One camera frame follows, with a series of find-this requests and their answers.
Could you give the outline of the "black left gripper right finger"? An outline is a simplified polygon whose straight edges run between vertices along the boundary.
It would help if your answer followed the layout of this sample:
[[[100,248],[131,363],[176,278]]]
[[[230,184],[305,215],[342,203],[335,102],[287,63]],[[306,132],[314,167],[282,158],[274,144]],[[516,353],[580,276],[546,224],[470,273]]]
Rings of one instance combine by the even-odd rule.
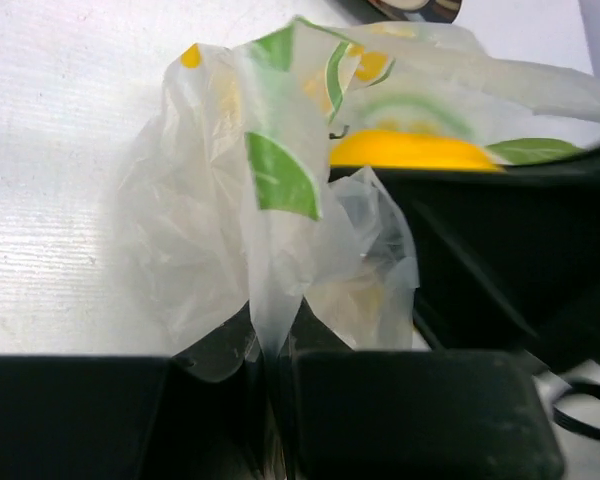
[[[302,305],[279,357],[291,479],[560,479],[532,377],[506,353],[349,348]]]

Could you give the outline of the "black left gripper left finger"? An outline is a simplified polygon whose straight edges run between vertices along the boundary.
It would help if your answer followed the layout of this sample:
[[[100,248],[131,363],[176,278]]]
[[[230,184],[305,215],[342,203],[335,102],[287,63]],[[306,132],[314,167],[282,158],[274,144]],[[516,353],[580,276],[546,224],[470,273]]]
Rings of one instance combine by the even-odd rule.
[[[0,355],[0,479],[259,479],[247,309],[173,356]]]

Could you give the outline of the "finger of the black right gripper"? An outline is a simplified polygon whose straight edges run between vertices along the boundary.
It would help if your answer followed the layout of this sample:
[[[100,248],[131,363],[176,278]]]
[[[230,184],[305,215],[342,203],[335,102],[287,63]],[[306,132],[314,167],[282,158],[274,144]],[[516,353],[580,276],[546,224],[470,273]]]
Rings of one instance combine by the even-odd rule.
[[[499,172],[373,168],[403,212],[435,348],[600,364],[600,146]]]

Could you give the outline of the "yellow fake lemon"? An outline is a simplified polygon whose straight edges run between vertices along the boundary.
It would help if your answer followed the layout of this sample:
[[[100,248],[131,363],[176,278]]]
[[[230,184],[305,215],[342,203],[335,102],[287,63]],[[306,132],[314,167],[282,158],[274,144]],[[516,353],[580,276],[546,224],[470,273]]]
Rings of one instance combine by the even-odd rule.
[[[344,137],[329,156],[332,167],[499,172],[486,150],[464,140],[389,130]]]

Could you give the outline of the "clear printed plastic bag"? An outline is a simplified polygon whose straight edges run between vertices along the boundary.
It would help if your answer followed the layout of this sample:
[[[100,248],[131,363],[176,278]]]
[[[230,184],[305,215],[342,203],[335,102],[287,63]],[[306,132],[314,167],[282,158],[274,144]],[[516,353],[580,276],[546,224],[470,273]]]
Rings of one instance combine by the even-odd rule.
[[[167,68],[115,198],[120,273],[175,350],[247,309],[277,353],[302,305],[355,349],[407,350],[422,335],[403,212],[373,168],[331,175],[330,136],[362,130],[548,163],[600,146],[600,80],[492,57],[445,24],[297,18],[233,49],[191,46]]]

